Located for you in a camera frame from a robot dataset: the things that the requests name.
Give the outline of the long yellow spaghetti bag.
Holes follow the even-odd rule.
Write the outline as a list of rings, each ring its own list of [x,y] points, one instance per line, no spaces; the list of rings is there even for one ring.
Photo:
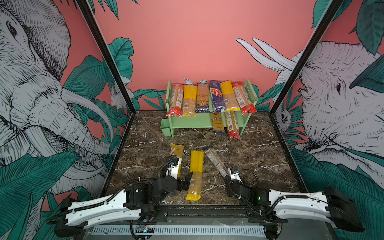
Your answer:
[[[190,172],[193,173],[186,201],[199,201],[202,192],[202,178],[203,178],[203,151],[191,151],[191,164]]]

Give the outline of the blue clear spaghetti bag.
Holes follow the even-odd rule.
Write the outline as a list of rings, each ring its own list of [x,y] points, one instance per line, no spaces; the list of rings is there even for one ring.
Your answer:
[[[230,174],[228,172],[228,169],[226,168],[226,166],[224,165],[224,163],[220,159],[216,150],[212,146],[207,146],[207,147],[203,148],[203,150],[204,150],[204,153],[207,155],[207,157],[212,162],[212,164],[215,166],[217,171],[220,173],[221,177],[225,181],[230,181],[231,177],[230,177]]]

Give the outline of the blue Ankara spaghetti bag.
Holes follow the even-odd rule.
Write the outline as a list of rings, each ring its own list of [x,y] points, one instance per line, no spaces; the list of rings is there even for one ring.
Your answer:
[[[214,129],[215,135],[224,135],[225,128],[223,124],[222,114],[221,113],[210,113],[211,123]]]

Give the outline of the red spaghetti bag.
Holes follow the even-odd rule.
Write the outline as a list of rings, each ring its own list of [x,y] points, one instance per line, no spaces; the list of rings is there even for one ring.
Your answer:
[[[240,139],[240,130],[237,114],[234,112],[225,112],[227,131],[230,139]]]
[[[167,116],[181,117],[184,95],[184,85],[173,84],[171,89],[170,109]]]
[[[257,110],[254,104],[251,102],[245,86],[241,82],[235,82],[232,83],[232,87],[235,93],[235,97],[241,108],[242,115],[244,116],[248,113],[256,113]]]

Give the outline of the small yellow pasta bag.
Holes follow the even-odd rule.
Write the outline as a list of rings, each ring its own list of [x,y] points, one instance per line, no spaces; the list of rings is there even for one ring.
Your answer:
[[[196,113],[209,113],[210,87],[208,84],[198,84]]]

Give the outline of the blue Barilla spaghetti box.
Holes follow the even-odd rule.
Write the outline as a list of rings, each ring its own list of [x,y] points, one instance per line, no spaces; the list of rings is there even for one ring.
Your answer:
[[[212,96],[213,112],[221,113],[225,111],[225,101],[219,81],[210,81],[210,89]]]

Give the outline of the yellow orange spaghetti bag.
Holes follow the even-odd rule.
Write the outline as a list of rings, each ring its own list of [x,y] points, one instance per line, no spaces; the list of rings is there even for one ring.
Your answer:
[[[221,82],[223,99],[225,102],[226,111],[240,111],[240,106],[237,102],[231,81]]]

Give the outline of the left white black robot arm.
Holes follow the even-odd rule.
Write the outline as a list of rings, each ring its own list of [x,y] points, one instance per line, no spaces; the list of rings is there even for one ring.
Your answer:
[[[46,219],[54,225],[59,238],[72,237],[91,227],[117,221],[147,223],[157,215],[157,206],[170,194],[188,191],[193,173],[178,177],[179,158],[171,155],[158,170],[156,178],[138,178],[109,196],[84,202],[66,198],[60,211]]]

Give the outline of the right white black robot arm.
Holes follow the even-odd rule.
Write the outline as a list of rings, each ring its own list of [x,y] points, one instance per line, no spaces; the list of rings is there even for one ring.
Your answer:
[[[365,230],[356,203],[334,188],[315,193],[286,193],[244,184],[237,168],[219,171],[229,197],[241,201],[253,218],[267,223],[289,219],[316,220],[338,229],[361,233]]]

